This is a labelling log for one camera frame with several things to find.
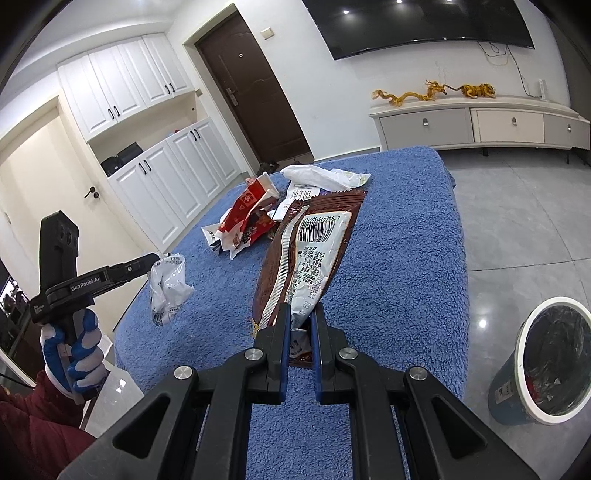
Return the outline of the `left hand blue white glove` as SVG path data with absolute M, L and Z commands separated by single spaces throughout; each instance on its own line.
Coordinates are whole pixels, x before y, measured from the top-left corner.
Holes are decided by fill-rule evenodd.
M 99 347 L 102 332 L 95 313 L 85 309 L 77 312 L 73 320 L 79 333 L 72 344 L 66 343 L 62 329 L 46 324 L 41 328 L 40 345 L 50 382 L 65 397 L 81 405 L 98 395 L 108 370 Z

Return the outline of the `red sleeved left forearm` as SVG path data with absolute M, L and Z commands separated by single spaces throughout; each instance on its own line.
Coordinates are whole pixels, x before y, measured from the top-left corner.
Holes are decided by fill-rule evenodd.
M 1 390 L 1 477 L 56 479 L 95 438 L 79 428 L 83 407 L 41 371 L 26 396 Z

